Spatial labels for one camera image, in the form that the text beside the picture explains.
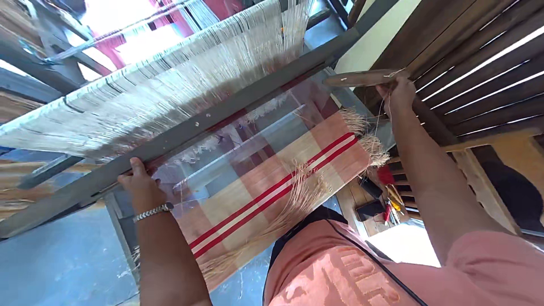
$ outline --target white stripe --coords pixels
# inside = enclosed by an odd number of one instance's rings
[[[310,169],[313,169],[315,167],[317,167],[317,165],[319,165],[320,163],[322,163],[326,158],[328,158],[329,156],[333,155],[336,151],[340,150],[343,146],[347,145],[349,142],[351,142],[353,139],[355,138],[355,136],[351,136],[351,137],[348,137],[348,139],[342,141],[341,143],[335,145],[332,149],[330,149],[329,151],[327,151],[322,157],[318,158],[316,161],[314,161],[312,164],[310,164]],[[207,245],[208,243],[212,242],[214,239],[216,239],[219,235],[223,234],[224,232],[226,232],[229,228],[233,227],[235,224],[237,224],[238,222],[240,222],[242,219],[244,219],[245,217],[247,217],[249,214],[251,214],[252,212],[256,211],[259,207],[261,207],[264,203],[266,203],[268,200],[270,200],[271,198],[275,197],[276,195],[278,195],[279,193],[281,193],[282,191],[284,191],[286,188],[288,188],[291,184],[293,183],[293,179],[290,179],[288,180],[287,182],[285,182],[284,184],[282,184],[280,187],[276,188],[275,190],[273,190],[268,196],[264,197],[263,199],[261,199],[259,202],[257,202],[255,205],[253,205],[252,207],[250,207],[248,210],[244,211],[243,213],[241,213],[238,217],[234,218],[232,221],[230,221],[229,223],[225,224],[225,226],[221,227],[217,232],[215,232],[213,235],[211,235],[210,237],[204,239],[202,242],[200,242],[199,244],[197,244],[193,249],[193,253],[196,253],[198,252],[201,248],[203,248],[205,245]]]

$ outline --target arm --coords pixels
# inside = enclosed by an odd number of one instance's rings
[[[133,175],[119,183],[132,195],[134,213],[161,206],[165,194],[138,158],[131,158]],[[161,212],[136,223],[140,243],[140,303],[157,306],[212,305],[204,277],[171,213]]]
[[[399,77],[393,92],[377,86],[385,99],[397,148],[429,239],[444,265],[453,243],[472,231],[508,233],[477,202],[462,172],[421,126],[412,110],[416,88]]]

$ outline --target white warp thread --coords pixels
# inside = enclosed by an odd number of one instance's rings
[[[0,145],[124,154],[295,60],[312,1],[260,2],[1,126]]]

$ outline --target red stripe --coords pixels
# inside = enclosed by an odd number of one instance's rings
[[[323,149],[321,152],[319,152],[317,155],[315,155],[314,157],[312,157],[310,160],[308,160],[308,162],[306,163],[306,165],[309,165],[313,162],[315,162],[318,158],[322,157],[323,155],[325,155],[328,151],[330,151],[331,149],[333,149],[336,145],[338,145],[339,143],[341,143],[342,141],[348,139],[349,137],[353,136],[354,134],[353,133],[347,133],[343,136],[341,136],[340,138],[336,139],[334,142],[332,142],[330,145],[328,145],[325,149]],[[341,147],[336,153],[334,153],[333,155],[331,155],[330,157],[326,158],[323,162],[321,162],[319,165],[317,165],[313,170],[312,170],[312,174],[319,170],[320,168],[322,168],[323,166],[325,166],[327,163],[329,163],[333,158],[335,158],[336,156],[338,156],[340,153],[342,153],[343,151],[345,151],[348,147],[352,146],[353,144],[355,144],[357,142],[357,139],[353,139],[351,142],[349,142],[347,145]],[[207,232],[205,232],[204,234],[202,234],[200,237],[198,237],[197,239],[195,239],[193,242],[191,242],[189,244],[189,247],[191,249],[195,248],[198,244],[200,244],[202,241],[204,241],[205,239],[207,239],[208,237],[212,236],[214,233],[216,233],[217,231],[219,231],[222,227],[224,227],[225,225],[227,225],[229,222],[233,221],[236,217],[240,216],[243,212],[245,212],[246,210],[248,210],[249,208],[251,208],[252,206],[254,206],[255,204],[257,204],[259,201],[261,201],[262,199],[264,199],[266,196],[268,196],[270,193],[272,193],[274,190],[278,189],[281,185],[283,185],[284,183],[286,183],[287,181],[289,181],[293,175],[295,174],[295,172],[292,172],[291,174],[287,175],[285,178],[283,178],[281,181],[279,181],[278,183],[276,183],[275,185],[273,185],[272,187],[268,188],[265,192],[263,192],[261,195],[259,195],[257,198],[255,198],[254,200],[252,200],[251,202],[247,203],[246,205],[244,205],[242,208],[240,208],[238,211],[236,211],[235,213],[233,213],[232,215],[228,216],[226,219],[224,219],[223,221],[221,221],[220,223],[218,223],[216,226],[212,227],[211,229],[209,229]],[[292,185],[289,185],[286,189],[291,189],[292,188]],[[266,207],[270,206],[273,202],[269,203],[269,201],[267,201],[265,204],[261,205],[257,210],[255,211],[258,211],[258,212],[261,212],[263,211]],[[258,213],[255,213],[252,212],[250,213],[248,216],[256,216]],[[247,216],[244,217],[242,220],[240,220],[238,223],[236,223],[233,227],[231,227],[230,229],[228,229],[226,232],[224,232],[223,234],[219,235],[217,238],[215,238],[214,240],[210,241],[210,243],[208,243],[207,245],[205,245],[202,249],[206,248],[206,250],[209,250],[210,248],[212,248],[214,245],[216,245],[217,243],[219,243],[221,240],[223,240],[225,237],[227,237],[228,235],[230,235],[232,232],[234,232],[236,229],[238,229],[239,227],[241,227],[242,225],[244,225],[247,221],[249,221],[251,218],[247,219]]]
[[[357,138],[354,138],[352,141],[346,143],[343,147],[338,149],[336,152],[331,154],[331,156],[327,157],[324,161],[320,162],[319,165],[317,165],[315,168],[312,169],[312,174],[316,172],[317,170],[321,169],[326,164],[330,163],[333,159],[335,159],[338,155],[344,153],[344,151],[348,150],[349,147],[354,145],[357,142]]]
[[[275,185],[273,185],[272,187],[270,187],[269,189],[267,189],[265,192],[263,192],[261,195],[259,195],[257,198],[255,198],[253,201],[247,203],[244,207],[240,208],[238,211],[236,211],[235,213],[233,213],[232,215],[228,216],[225,220],[219,222],[216,226],[212,227],[211,229],[209,229],[207,232],[205,232],[204,234],[202,234],[200,237],[198,237],[197,239],[195,239],[195,241],[191,242],[189,244],[189,247],[191,249],[193,249],[194,247],[196,247],[199,243],[201,243],[202,241],[204,241],[206,238],[212,236],[215,232],[217,232],[219,229],[221,229],[222,227],[224,227],[225,225],[227,225],[230,221],[234,220],[236,217],[240,216],[244,211],[248,210],[249,208],[251,208],[252,206],[254,206],[255,204],[257,204],[259,201],[261,201],[262,199],[264,199],[266,196],[268,196],[270,193],[272,193],[274,190],[278,189],[281,185],[285,184],[288,180],[290,180],[294,175],[294,172],[292,172],[291,174],[287,175],[285,178],[283,178],[281,181],[279,181],[278,183],[276,183]]]
[[[205,252],[209,251],[211,248],[213,248],[215,245],[217,245],[219,242],[221,242],[223,239],[227,238],[230,234],[232,234],[235,230],[242,227],[242,225],[249,222],[249,220],[253,219],[256,215],[263,212],[268,206],[272,205],[272,203],[278,201],[282,196],[286,195],[293,189],[293,185],[287,186],[283,191],[272,197],[270,200],[266,201],[263,205],[259,206],[255,211],[252,211],[249,215],[245,216],[242,220],[240,220],[238,223],[227,229],[224,233],[219,235],[214,240],[210,241],[207,245],[203,246],[200,250],[198,250],[194,256],[195,259],[202,256]]]
[[[336,147],[337,145],[339,145],[342,141],[350,138],[351,136],[353,136],[354,134],[353,133],[347,133],[347,134],[344,134],[342,137],[336,139],[334,142],[332,142],[330,145],[328,145],[325,149],[321,150],[321,152],[317,153],[317,155],[315,155],[314,157],[310,158],[310,160],[306,163],[306,164],[312,164],[314,161],[316,161],[317,159],[319,159],[320,157],[322,157],[323,155],[325,155],[325,153],[327,153],[328,151],[332,150],[332,148]]]

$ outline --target wall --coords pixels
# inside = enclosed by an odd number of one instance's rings
[[[361,16],[375,0],[367,0]],[[421,0],[399,0],[336,65],[336,73],[369,70]]]

